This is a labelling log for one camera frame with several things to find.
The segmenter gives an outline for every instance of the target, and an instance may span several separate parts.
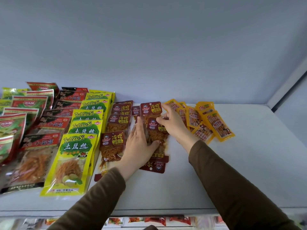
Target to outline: shelf surface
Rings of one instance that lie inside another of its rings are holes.
[[[236,137],[222,143],[214,139],[209,146],[286,213],[307,210],[303,143],[264,105],[216,104],[215,108]],[[172,137],[167,154],[170,161],[164,174],[138,170],[130,178],[112,215],[217,213],[188,154]],[[0,216],[62,215],[81,197],[40,197],[40,191],[0,195]]]

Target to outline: left hand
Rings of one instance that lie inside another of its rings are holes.
[[[125,181],[150,159],[159,144],[159,140],[156,140],[150,146],[147,146],[143,121],[141,117],[138,116],[138,121],[133,126],[127,139],[125,152],[117,165]]]

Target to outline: hand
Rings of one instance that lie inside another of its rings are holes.
[[[180,143],[187,153],[190,153],[192,146],[198,141],[198,138],[191,134],[191,132],[185,127],[180,115],[171,108],[170,105],[162,104],[167,113],[162,117],[157,117],[157,122],[165,126],[167,132],[173,136],[178,143]]]
[[[138,116],[138,121],[133,126],[127,139],[125,152],[117,165],[125,181],[150,159],[159,144],[159,140],[156,140],[150,146],[147,146],[143,121]]]

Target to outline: white wall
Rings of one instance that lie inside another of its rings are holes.
[[[1,86],[266,103],[307,56],[307,0],[0,0]]]
[[[275,114],[307,147],[307,77]]]

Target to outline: brown sleeve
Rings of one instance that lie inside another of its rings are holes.
[[[204,142],[193,145],[189,162],[230,230],[299,229],[268,197]]]
[[[125,188],[125,180],[118,169],[110,169],[75,205],[53,223],[48,230],[101,230]]]

